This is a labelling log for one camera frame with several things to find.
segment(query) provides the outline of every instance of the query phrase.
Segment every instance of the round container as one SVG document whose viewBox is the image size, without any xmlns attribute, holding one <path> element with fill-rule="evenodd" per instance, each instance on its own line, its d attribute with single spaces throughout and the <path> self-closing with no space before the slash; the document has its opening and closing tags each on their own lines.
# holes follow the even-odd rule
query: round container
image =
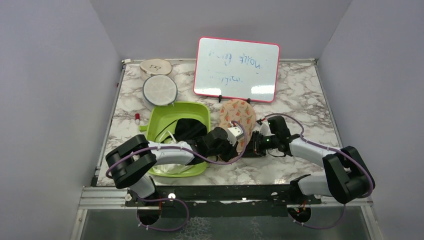
<svg viewBox="0 0 424 240">
<path fill-rule="evenodd" d="M 144 104 L 152 110 L 156 106 L 166 106 L 175 102 L 178 95 L 177 84 L 166 75 L 154 75 L 143 84 Z"/>
<path fill-rule="evenodd" d="M 155 75 L 169 75 L 173 67 L 169 61 L 155 58 L 142 61 L 140 69 L 141 77 L 146 80 Z"/>
</svg>

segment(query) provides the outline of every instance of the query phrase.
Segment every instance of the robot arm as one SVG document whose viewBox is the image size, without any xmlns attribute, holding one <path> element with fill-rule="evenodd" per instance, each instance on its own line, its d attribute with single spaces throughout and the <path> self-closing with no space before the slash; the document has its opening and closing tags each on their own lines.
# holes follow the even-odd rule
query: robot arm
<svg viewBox="0 0 424 240">
<path fill-rule="evenodd" d="M 243 136 L 237 126 L 223 129 L 216 127 L 206 136 L 174 144 L 147 141 L 144 135 L 136 135 L 106 155 L 109 166 L 106 176 L 112 178 L 117 189 L 130 188 L 140 198 L 154 193 L 155 185 L 146 176 L 155 165 L 195 165 L 204 162 L 204 157 L 219 156 L 228 162 L 236 157 L 237 140 Z"/>
<path fill-rule="evenodd" d="M 355 160 L 370 176 L 358 150 L 352 146 L 344 148 L 323 149 L 303 141 L 299 134 L 290 134 L 286 121 L 282 116 L 268 118 L 269 128 L 274 135 L 263 136 L 258 132 L 253 137 L 244 157 L 262 157 L 267 149 L 278 149 L 285 155 L 299 157 L 324 168 L 325 173 L 314 173 L 301 176 L 290 182 L 295 192 L 304 196 L 322 195 L 334 197 L 339 203 L 346 204 L 353 199 L 361 198 L 369 190 L 369 181 L 365 174 L 342 154 L 339 150 Z"/>
</svg>

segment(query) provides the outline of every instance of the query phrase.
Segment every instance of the handwritten text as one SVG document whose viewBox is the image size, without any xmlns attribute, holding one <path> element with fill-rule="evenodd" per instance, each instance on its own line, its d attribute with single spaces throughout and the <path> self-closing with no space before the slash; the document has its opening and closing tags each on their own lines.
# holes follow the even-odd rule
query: handwritten text
<svg viewBox="0 0 424 240">
<path fill-rule="evenodd" d="M 239 56 L 239 58 L 241 64 L 246 64 L 248 66 L 254 66 L 257 69 L 261 69 L 261 65 L 253 57 L 243 53 L 243 56 Z"/>
<path fill-rule="evenodd" d="M 218 59 L 224 60 L 224 65 L 228 66 L 228 64 L 231 63 L 231 58 L 233 58 L 233 55 L 231 53 L 222 53 L 222 54 L 215 54 L 215 52 L 210 51 L 209 56 L 217 57 Z"/>
<path fill-rule="evenodd" d="M 211 79 L 221 80 L 227 86 L 229 82 L 242 82 L 238 76 L 210 76 Z"/>
</svg>

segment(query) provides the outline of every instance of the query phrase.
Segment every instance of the whiteboard stand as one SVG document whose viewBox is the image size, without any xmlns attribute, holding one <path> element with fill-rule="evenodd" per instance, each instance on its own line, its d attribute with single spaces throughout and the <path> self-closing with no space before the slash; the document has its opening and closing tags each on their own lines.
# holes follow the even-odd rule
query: whiteboard stand
<svg viewBox="0 0 424 240">
<path fill-rule="evenodd" d="M 201 37 L 193 91 L 203 96 L 270 103 L 275 98 L 280 46 Z"/>
</svg>

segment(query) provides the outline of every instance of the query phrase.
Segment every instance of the round white mesh lid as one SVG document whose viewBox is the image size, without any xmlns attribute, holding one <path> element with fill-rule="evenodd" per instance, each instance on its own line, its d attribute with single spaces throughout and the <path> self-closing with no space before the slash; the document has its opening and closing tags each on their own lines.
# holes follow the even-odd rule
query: round white mesh lid
<svg viewBox="0 0 424 240">
<path fill-rule="evenodd" d="M 151 104 L 165 106 L 177 99 L 177 85 L 166 75 L 149 77 L 143 85 L 143 96 Z"/>
</svg>

